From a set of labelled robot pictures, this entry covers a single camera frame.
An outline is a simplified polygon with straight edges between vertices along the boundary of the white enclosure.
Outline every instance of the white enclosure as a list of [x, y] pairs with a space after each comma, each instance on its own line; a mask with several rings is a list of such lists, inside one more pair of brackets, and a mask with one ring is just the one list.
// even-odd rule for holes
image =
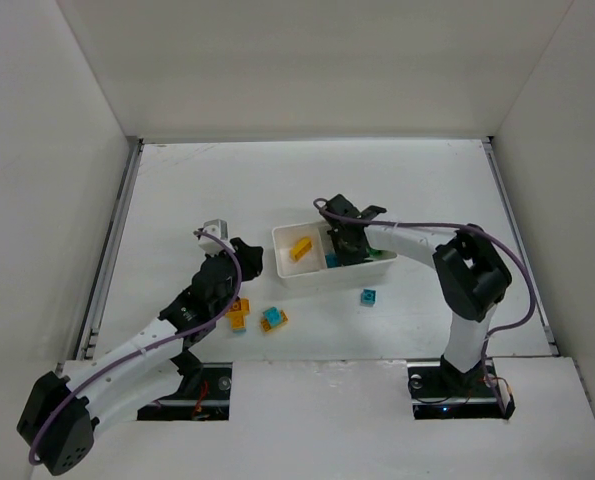
[[[329, 415], [336, 411], [331, 407], [335, 389], [320, 392], [316, 388], [320, 377], [307, 360], [347, 357], [343, 348], [329, 357], [307, 355], [302, 348], [306, 343], [299, 343], [294, 331], [286, 329], [284, 339], [277, 337], [275, 342], [290, 340], [295, 351], [301, 348], [298, 355], [283, 357], [298, 361], [242, 362], [260, 359], [256, 339], [240, 339], [250, 345], [227, 350], [233, 342], [226, 338], [227, 332], [218, 330], [213, 335], [222, 343], [211, 340], [201, 354], [226, 359], [227, 352], [238, 352], [231, 358], [238, 361], [240, 377], [233, 391], [239, 402], [233, 404], [238, 418], [213, 430], [206, 424], [193, 424], [190, 429], [178, 423], [122, 426], [109, 431], [90, 461], [68, 478], [152, 478], [164, 473], [171, 478], [193, 473], [215, 474], [215, 478], [281, 477], [282, 466], [298, 462], [304, 470], [295, 468], [290, 474], [301, 472], [309, 478], [317, 476], [308, 467], [319, 467], [322, 478], [334, 474], [340, 478], [446, 478], [449, 474], [473, 478], [482, 473], [481, 478], [497, 474], [499, 478], [595, 479], [595, 0], [0, 0], [0, 479], [31, 476], [28, 448], [14, 426], [35, 379], [72, 354], [107, 234], [118, 229], [115, 224], [110, 230], [109, 221], [115, 218], [122, 181], [130, 177], [126, 166], [132, 140], [127, 136], [144, 138], [146, 143], [211, 145], [308, 137], [317, 141], [297, 142], [291, 148], [301, 155], [285, 165], [300, 182], [307, 182], [307, 175], [299, 173], [303, 149], [322, 148], [321, 140], [330, 137], [358, 142], [353, 151], [337, 155], [328, 150], [334, 158], [321, 163], [327, 177], [310, 180], [307, 200], [344, 191], [349, 184], [357, 190], [359, 184], [352, 176], [329, 177], [335, 178], [345, 162], [358, 161], [353, 156], [358, 155], [356, 150], [361, 153], [367, 148], [360, 137], [373, 137], [373, 142], [387, 141], [374, 137], [400, 137], [390, 141], [409, 146], [432, 143], [421, 137], [438, 138], [434, 141], [446, 148], [415, 151], [399, 146], [385, 157], [371, 157], [366, 165], [384, 162], [399, 175], [412, 169], [415, 175], [407, 185], [409, 191], [421, 189], [424, 181], [432, 184], [428, 189], [434, 195], [428, 205], [421, 202], [419, 193], [407, 198], [403, 190], [389, 194], [375, 185], [352, 200], [362, 206], [383, 200], [393, 213], [414, 213], [416, 220], [430, 220], [431, 215], [433, 219], [475, 219], [518, 251], [525, 247], [522, 253], [530, 261], [544, 310], [525, 330], [500, 335], [491, 350], [498, 356], [539, 358], [497, 359], [500, 368], [517, 378], [513, 386], [521, 391], [514, 424], [489, 430], [477, 422], [419, 426], [409, 417], [391, 421], [401, 412], [400, 405], [395, 405], [399, 392], [373, 396], [360, 388], [396, 387], [377, 354], [383, 351], [397, 361], [414, 358], [414, 352], [409, 355], [411, 346], [426, 342], [425, 351], [435, 355], [448, 333], [439, 320], [447, 309], [444, 312], [443, 305], [430, 300], [429, 289], [436, 288], [432, 279], [418, 267], [417, 283], [417, 273], [411, 276], [411, 267], [398, 263], [385, 278], [408, 282], [409, 289], [423, 289], [423, 294], [407, 297], [405, 313], [408, 319], [415, 314], [433, 317], [423, 324], [428, 336], [415, 329], [418, 343], [397, 346], [399, 350], [392, 340], [382, 338], [380, 343], [369, 336], [370, 348], [359, 355], [367, 359], [365, 363], [335, 366], [331, 378], [341, 375], [349, 391], [362, 390], [362, 395], [346, 395], [339, 417]], [[471, 151], [484, 136], [495, 137], [497, 162], [488, 149]], [[445, 144], [452, 140], [439, 140], [455, 137], [462, 140], [450, 149]], [[220, 165], [237, 163], [235, 157], [240, 155], [244, 157], [241, 165], [267, 166], [269, 178], [276, 180], [281, 174], [276, 155], [280, 144], [244, 145], [245, 152], [238, 151], [239, 144], [229, 143], [202, 151], [196, 158], [180, 153], [187, 145], [146, 146], [104, 317], [101, 341], [107, 347], [100, 345], [97, 354], [134, 334], [139, 328], [132, 323], [134, 318], [152, 318], [164, 306], [161, 302], [165, 304], [186, 285], [196, 266], [190, 260], [192, 239], [187, 243], [187, 264], [179, 260], [185, 255], [181, 243], [174, 245], [174, 253], [155, 255], [147, 265], [140, 263], [144, 261], [141, 253], [156, 252], [148, 241], [181, 237], [206, 220], [204, 212], [214, 205], [206, 203], [201, 189], [214, 180], [195, 179], [195, 191], [181, 195], [197, 203], [175, 231], [166, 215], [177, 204], [161, 193], [166, 185], [157, 186], [157, 182], [179, 186], [181, 175], [199, 172], [212, 179], [220, 173]], [[456, 158], [444, 155], [446, 151], [457, 152]], [[463, 158], [464, 165], [457, 165], [457, 158]], [[168, 168], [175, 162], [174, 168]], [[246, 171], [239, 174], [245, 177]], [[469, 190], [473, 179], [477, 188]], [[251, 185], [258, 188], [255, 182]], [[307, 204], [303, 211], [294, 210], [302, 199], [287, 191], [281, 192], [285, 199], [276, 205], [277, 211], [284, 208], [284, 212], [267, 210], [262, 212], [264, 223], [255, 223], [246, 213], [256, 203], [251, 185], [243, 188], [245, 198], [240, 202], [231, 192], [225, 194], [230, 204], [219, 205], [219, 215], [227, 220], [247, 219], [249, 223], [232, 225], [233, 233], [244, 239], [258, 235], [256, 240], [268, 249], [272, 226], [317, 220]], [[445, 189], [451, 188], [453, 193], [468, 191], [451, 197], [457, 198], [452, 203], [440, 201]], [[399, 207], [404, 203], [410, 205], [408, 210]], [[162, 230], [149, 237], [140, 222], [157, 219]], [[517, 233], [523, 247], [516, 243]], [[158, 260], [168, 263], [156, 266]], [[274, 268], [272, 263], [268, 266], [269, 271]], [[131, 282], [144, 288], [144, 275], [152, 276], [153, 285], [135, 294], [139, 298], [137, 306], [130, 307], [133, 310], [122, 310], [120, 302], [127, 298]], [[154, 285], [164, 278], [171, 283]], [[273, 296], [276, 279], [260, 280], [259, 286], [251, 284], [251, 293], [264, 301], [277, 300]], [[385, 282], [379, 288], [390, 292], [380, 300], [387, 306], [385, 322], [392, 326], [394, 322], [388, 322], [396, 306], [388, 299], [395, 296], [395, 286]], [[311, 294], [314, 310], [322, 313], [323, 297]], [[349, 301], [351, 295], [354, 291], [337, 290], [335, 305]], [[296, 318], [303, 316], [299, 299], [286, 301], [292, 302]], [[502, 321], [525, 306], [524, 292], [508, 302]], [[144, 310], [149, 317], [143, 316]], [[108, 320], [118, 312], [118, 322]], [[354, 328], [363, 320], [379, 320], [380, 312], [384, 313], [353, 312]], [[334, 319], [334, 313], [328, 318]], [[548, 329], [541, 328], [540, 320], [552, 326], [562, 354], [576, 360], [578, 372], [571, 360], [550, 358]], [[344, 335], [342, 344], [356, 347], [354, 351], [365, 346], [347, 332]], [[330, 338], [323, 336], [327, 348]], [[388, 341], [390, 350], [385, 347]], [[577, 373], [584, 380], [588, 401]], [[285, 390], [290, 398], [272, 394], [276, 382], [287, 375], [303, 390]], [[256, 388], [271, 394], [259, 395]], [[295, 402], [302, 392], [301, 403]], [[292, 405], [294, 416], [274, 410], [274, 400]], [[251, 402], [264, 411], [253, 411]], [[381, 405], [372, 417], [375, 428], [345, 430], [348, 425], [361, 427], [361, 422], [348, 423], [348, 418], [356, 417], [365, 405], [362, 402]], [[550, 402], [552, 408], [546, 408]], [[333, 420], [326, 424], [324, 417]], [[268, 422], [268, 418], [281, 421]], [[322, 454], [323, 447], [320, 451], [316, 443], [309, 443], [308, 432], [297, 428], [311, 424], [322, 427], [319, 434], [329, 440], [330, 456]], [[393, 445], [408, 442], [411, 429], [423, 432], [424, 440], [400, 456]], [[348, 443], [339, 443], [340, 434], [350, 435]], [[480, 458], [463, 450], [464, 435], [475, 436], [481, 458], [491, 459], [489, 464], [484, 462], [483, 470], [471, 469], [471, 464], [460, 470], [461, 459]], [[529, 443], [514, 440], [520, 436], [528, 437]], [[187, 449], [178, 448], [180, 442], [195, 444], [198, 438], [206, 440], [201, 455], [208, 455], [211, 446], [229, 446], [222, 470], [211, 464], [193, 465], [198, 470], [179, 469], [188, 457]], [[114, 440], [119, 443], [112, 447]], [[248, 443], [237, 450], [238, 440]], [[289, 449], [273, 450], [275, 460], [256, 469], [257, 444], [279, 445], [282, 440]], [[362, 463], [358, 452], [369, 443], [374, 445], [370, 462]], [[443, 462], [421, 451], [437, 445], [446, 446]], [[495, 450], [494, 445], [504, 447]], [[537, 446], [544, 456], [535, 456]], [[327, 470], [331, 466], [327, 459], [339, 460], [347, 449], [357, 455], [348, 469]], [[504, 455], [504, 449], [516, 452], [515, 456]], [[47, 473], [40, 468], [32, 475], [45, 478]]]

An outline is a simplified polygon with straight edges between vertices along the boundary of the yellow block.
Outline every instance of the yellow block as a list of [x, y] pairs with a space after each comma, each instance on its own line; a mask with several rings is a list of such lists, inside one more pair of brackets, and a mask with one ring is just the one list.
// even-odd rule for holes
[[250, 302], [247, 298], [240, 298], [233, 306], [230, 307], [230, 310], [226, 312], [227, 318], [236, 318], [242, 315], [248, 315], [250, 313]]
[[288, 323], [288, 316], [284, 313], [284, 311], [280, 311], [279, 312], [281, 314], [281, 323], [279, 325], [277, 325], [275, 328], [270, 326], [270, 323], [268, 323], [268, 320], [266, 320], [265, 318], [261, 319], [261, 329], [264, 333], [270, 333], [273, 332], [281, 327], [283, 327], [284, 325], [286, 325]]
[[246, 330], [246, 318], [243, 315], [233, 315], [230, 318], [230, 328], [233, 332]]
[[313, 242], [309, 237], [299, 240], [293, 248], [290, 249], [290, 258], [293, 262], [298, 262], [301, 257], [306, 255], [313, 248]]

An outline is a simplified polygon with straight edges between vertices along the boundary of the white table surface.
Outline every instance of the white table surface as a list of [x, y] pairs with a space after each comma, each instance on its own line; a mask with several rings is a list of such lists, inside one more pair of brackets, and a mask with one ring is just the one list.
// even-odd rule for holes
[[573, 362], [496, 365], [517, 402], [510, 422], [414, 420], [402, 361], [235, 362], [229, 421], [118, 425], [61, 478], [595, 480]]
[[[315, 197], [343, 193], [358, 208], [384, 206], [403, 221], [476, 223], [513, 240], [484, 149], [476, 140], [374, 139], [147, 145], [103, 316], [96, 357], [144, 327], [185, 288], [203, 261], [192, 236], [222, 218], [231, 237], [265, 248], [264, 272], [244, 284], [248, 331], [221, 320], [194, 348], [203, 361], [435, 358], [448, 340], [450, 311], [434, 272], [398, 259], [378, 280], [288, 290], [278, 281], [271, 229], [320, 219]], [[527, 289], [514, 282], [494, 325], [523, 316]], [[373, 308], [359, 305], [377, 290]], [[261, 312], [284, 309], [281, 331], [263, 335]], [[498, 334], [495, 356], [550, 355], [538, 314]]]

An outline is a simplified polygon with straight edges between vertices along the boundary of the white wall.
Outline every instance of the white wall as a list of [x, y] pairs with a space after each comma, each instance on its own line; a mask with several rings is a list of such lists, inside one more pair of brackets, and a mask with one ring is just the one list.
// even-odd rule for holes
[[496, 131], [571, 0], [59, 0], [124, 131]]
[[0, 479], [90, 289], [128, 147], [54, 0], [0, 0]]
[[494, 148], [549, 320], [595, 412], [595, 0], [575, 1]]

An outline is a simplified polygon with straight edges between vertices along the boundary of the orange block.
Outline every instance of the orange block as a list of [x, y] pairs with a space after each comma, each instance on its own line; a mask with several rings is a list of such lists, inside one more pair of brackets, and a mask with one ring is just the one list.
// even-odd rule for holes
[[245, 332], [246, 331], [246, 318], [243, 315], [231, 316], [230, 328], [233, 332]]
[[235, 318], [239, 316], [245, 316], [250, 313], [250, 302], [247, 298], [240, 298], [233, 306], [230, 307], [230, 310], [226, 313], [226, 317], [228, 318]]
[[299, 240], [293, 248], [290, 249], [290, 258], [293, 262], [298, 262], [301, 257], [310, 252], [313, 248], [313, 242], [310, 238], [304, 237]]

